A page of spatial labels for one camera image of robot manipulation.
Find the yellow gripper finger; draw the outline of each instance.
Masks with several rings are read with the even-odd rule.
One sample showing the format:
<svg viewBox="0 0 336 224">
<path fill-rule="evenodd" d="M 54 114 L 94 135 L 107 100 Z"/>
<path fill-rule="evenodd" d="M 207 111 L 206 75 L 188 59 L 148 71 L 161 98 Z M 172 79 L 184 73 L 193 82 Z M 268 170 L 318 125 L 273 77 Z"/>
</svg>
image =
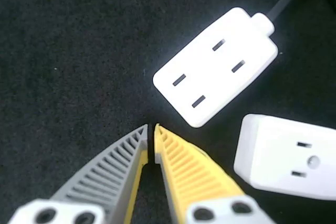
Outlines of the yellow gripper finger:
<svg viewBox="0 0 336 224">
<path fill-rule="evenodd" d="M 244 194 L 203 150 L 159 124 L 154 131 L 154 153 L 173 223 L 184 223 L 186 210 L 194 202 Z"/>
</svg>

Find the white plastic mount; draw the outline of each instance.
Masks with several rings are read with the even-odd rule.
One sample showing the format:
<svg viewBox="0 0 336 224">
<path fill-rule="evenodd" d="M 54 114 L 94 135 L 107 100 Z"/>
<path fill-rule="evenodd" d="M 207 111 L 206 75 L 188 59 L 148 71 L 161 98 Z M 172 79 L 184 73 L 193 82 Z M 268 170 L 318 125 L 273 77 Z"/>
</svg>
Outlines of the white plastic mount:
<svg viewBox="0 0 336 224">
<path fill-rule="evenodd" d="M 213 22 L 153 77 L 192 127 L 201 127 L 250 85 L 278 54 L 272 22 L 233 8 Z"/>
<path fill-rule="evenodd" d="M 235 196 L 190 205 L 186 224 L 274 224 L 251 197 Z"/>
<path fill-rule="evenodd" d="M 104 224 L 98 205 L 35 199 L 19 207 L 8 224 Z"/>
<path fill-rule="evenodd" d="M 336 199 L 336 130 L 249 114 L 235 172 L 253 187 L 315 199 Z"/>
</svg>

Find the white power strip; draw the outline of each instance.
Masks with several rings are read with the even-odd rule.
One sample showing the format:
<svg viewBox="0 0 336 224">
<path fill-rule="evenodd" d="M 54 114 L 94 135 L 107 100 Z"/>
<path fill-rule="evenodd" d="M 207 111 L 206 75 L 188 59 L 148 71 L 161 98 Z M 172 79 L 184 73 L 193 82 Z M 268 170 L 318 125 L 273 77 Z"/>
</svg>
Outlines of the white power strip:
<svg viewBox="0 0 336 224">
<path fill-rule="evenodd" d="M 153 77 L 192 127 L 201 127 L 250 85 L 278 54 L 272 22 L 233 8 L 208 26 Z"/>
<path fill-rule="evenodd" d="M 336 199 L 336 130 L 247 115 L 234 170 L 257 189 L 315 199 Z"/>
</svg>

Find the electrical outlet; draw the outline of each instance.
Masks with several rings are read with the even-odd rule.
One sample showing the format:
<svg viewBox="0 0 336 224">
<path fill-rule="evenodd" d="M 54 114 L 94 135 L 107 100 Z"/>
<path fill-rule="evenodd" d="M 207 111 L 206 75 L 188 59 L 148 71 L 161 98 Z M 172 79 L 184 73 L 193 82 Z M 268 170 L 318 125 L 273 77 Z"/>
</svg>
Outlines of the electrical outlet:
<svg viewBox="0 0 336 224">
<path fill-rule="evenodd" d="M 257 189 L 336 199 L 336 130 L 266 115 L 244 117 L 235 172 Z"/>
<path fill-rule="evenodd" d="M 251 84 L 278 54 L 263 14 L 233 8 L 153 77 L 155 87 L 192 127 L 201 127 Z"/>
</svg>

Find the screw hole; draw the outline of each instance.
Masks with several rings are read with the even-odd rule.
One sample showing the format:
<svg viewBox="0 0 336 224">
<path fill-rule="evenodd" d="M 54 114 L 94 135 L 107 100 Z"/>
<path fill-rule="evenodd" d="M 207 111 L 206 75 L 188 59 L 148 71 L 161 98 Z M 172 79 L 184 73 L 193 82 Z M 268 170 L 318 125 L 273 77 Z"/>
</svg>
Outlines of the screw hole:
<svg viewBox="0 0 336 224">
<path fill-rule="evenodd" d="M 54 218 L 55 214 L 55 210 L 53 210 L 52 208 L 47 208 L 37 215 L 35 222 L 37 224 L 48 223 Z"/>
<path fill-rule="evenodd" d="M 235 202 L 232 204 L 232 209 L 236 214 L 248 214 L 252 209 L 244 202 Z"/>
<path fill-rule="evenodd" d="M 209 209 L 197 208 L 194 211 L 194 218 L 196 220 L 212 220 L 214 218 L 214 214 Z"/>
<path fill-rule="evenodd" d="M 76 218 L 75 224 L 93 224 L 95 220 L 94 218 L 92 213 L 84 212 Z"/>
</svg>

